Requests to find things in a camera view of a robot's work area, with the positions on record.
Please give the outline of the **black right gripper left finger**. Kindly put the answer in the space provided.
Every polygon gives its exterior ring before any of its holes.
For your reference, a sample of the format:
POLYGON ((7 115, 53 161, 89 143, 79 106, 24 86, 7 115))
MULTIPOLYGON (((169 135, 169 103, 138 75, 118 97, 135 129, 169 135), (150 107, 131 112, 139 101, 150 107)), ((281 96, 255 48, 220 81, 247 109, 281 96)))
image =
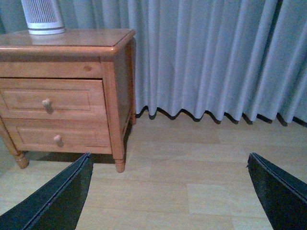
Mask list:
POLYGON ((0 217, 2 230, 74 230, 85 204, 93 160, 90 153, 0 217))

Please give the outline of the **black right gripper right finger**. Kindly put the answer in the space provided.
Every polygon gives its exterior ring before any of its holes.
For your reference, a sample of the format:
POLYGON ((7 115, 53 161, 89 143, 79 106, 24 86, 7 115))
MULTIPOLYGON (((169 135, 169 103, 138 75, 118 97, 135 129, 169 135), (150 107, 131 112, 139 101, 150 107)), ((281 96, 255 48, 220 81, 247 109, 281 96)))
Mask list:
POLYGON ((274 230, 307 228, 307 184, 251 153, 248 172, 255 192, 274 230))

